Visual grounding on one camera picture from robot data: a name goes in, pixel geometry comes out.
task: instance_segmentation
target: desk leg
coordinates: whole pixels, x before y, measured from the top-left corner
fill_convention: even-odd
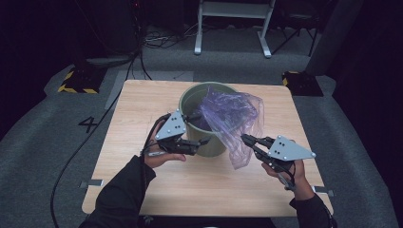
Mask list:
[[[195,54],[202,53],[202,1],[199,2],[199,15],[198,15],[198,35],[196,36]]]
[[[270,18],[272,17],[273,8],[275,6],[275,3],[276,3],[276,0],[270,1],[269,9],[267,10],[266,18],[264,19],[263,30],[258,31],[260,45],[261,45],[261,48],[263,49],[264,57],[266,57],[266,58],[272,57],[272,53],[270,52],[270,49],[267,46],[265,37],[266,37],[267,28],[269,27]]]

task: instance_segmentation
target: person's right arm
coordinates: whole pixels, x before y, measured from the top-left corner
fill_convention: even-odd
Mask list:
[[[272,177],[277,178],[276,173],[269,165],[263,163],[261,165],[266,173]],[[303,161],[295,161],[295,181],[296,189],[294,191],[295,198],[290,202],[290,205],[297,210],[297,218],[300,228],[330,228],[335,227],[332,223],[332,217],[330,216],[326,205],[322,199],[312,190],[311,185],[305,178],[305,169]],[[290,179],[286,173],[281,175]]]

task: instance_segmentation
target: black jacket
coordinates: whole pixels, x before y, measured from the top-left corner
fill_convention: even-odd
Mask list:
[[[95,210],[80,228],[137,227],[145,189],[155,177],[150,167],[142,164],[137,156],[133,157],[101,191]],[[290,205],[297,209],[299,227],[331,227],[327,208],[317,195],[308,200],[293,199]]]

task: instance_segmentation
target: bucket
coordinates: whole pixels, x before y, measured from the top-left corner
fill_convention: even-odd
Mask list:
[[[179,101],[179,110],[183,115],[189,116],[193,111],[202,103],[202,99],[207,95],[208,87],[223,93],[237,92],[236,89],[229,85],[221,83],[207,82],[200,83],[189,87],[181,96]],[[187,139],[191,141],[198,141],[204,137],[211,137],[211,140],[206,145],[202,145],[198,149],[198,155],[203,157],[216,157],[222,154],[226,147],[217,137],[217,133],[200,129],[192,123],[186,123]]]

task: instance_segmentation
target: wooden tabletop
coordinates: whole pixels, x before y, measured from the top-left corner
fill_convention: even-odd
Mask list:
[[[113,114],[92,178],[107,184],[133,155],[139,155],[155,121],[178,108],[182,94],[196,83],[126,81]],[[239,92],[262,98],[264,136],[283,135],[310,148],[291,93],[281,85],[230,85]],[[323,186],[315,160],[305,160],[308,182]],[[269,177],[254,156],[234,170],[228,151],[214,158],[187,156],[154,169],[141,215],[207,217],[294,217],[289,206],[293,193]],[[90,214],[102,187],[89,186],[83,211]],[[329,210],[327,195],[319,195]]]

